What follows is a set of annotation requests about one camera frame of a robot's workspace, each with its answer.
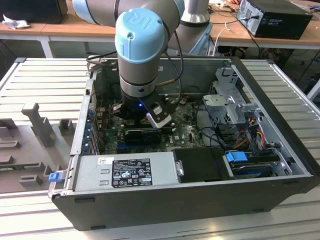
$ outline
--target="barcode sticker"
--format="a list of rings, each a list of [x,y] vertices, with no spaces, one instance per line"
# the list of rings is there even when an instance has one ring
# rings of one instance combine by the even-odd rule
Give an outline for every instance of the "barcode sticker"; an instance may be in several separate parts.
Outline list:
[[[98,158],[98,164],[112,164],[112,162],[115,160],[114,157],[99,157]]]

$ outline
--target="green circuit board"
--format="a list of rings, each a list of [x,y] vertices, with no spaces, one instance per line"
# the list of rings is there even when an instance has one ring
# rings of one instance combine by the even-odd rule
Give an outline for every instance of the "green circuit board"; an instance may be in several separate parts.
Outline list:
[[[141,121],[145,128],[134,128],[132,121],[109,114],[112,113],[112,107],[109,104],[105,113],[107,127],[103,130],[104,154],[170,152],[176,148],[204,147],[194,122],[197,108],[194,102],[184,102],[178,106],[171,115],[172,121],[161,129],[161,142],[155,145],[127,145],[124,138],[126,131],[152,128],[147,119]]]

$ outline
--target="power supply label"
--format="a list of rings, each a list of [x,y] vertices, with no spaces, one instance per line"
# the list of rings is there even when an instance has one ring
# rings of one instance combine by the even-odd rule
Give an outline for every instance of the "power supply label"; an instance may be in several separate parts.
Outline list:
[[[152,185],[150,159],[114,160],[111,185],[114,188]]]

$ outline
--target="computer case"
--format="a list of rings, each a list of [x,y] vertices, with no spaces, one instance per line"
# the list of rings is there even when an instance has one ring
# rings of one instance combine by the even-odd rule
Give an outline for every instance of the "computer case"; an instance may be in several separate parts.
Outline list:
[[[236,15],[256,38],[293,40],[300,39],[312,17],[286,0],[243,0]]]

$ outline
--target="ur logo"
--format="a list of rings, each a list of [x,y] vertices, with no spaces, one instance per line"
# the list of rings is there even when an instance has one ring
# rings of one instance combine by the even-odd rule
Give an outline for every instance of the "ur logo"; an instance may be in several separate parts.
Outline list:
[[[153,20],[154,20],[153,17],[143,15],[140,12],[134,12],[129,18],[129,21],[132,24],[140,26],[142,29],[148,29]]]

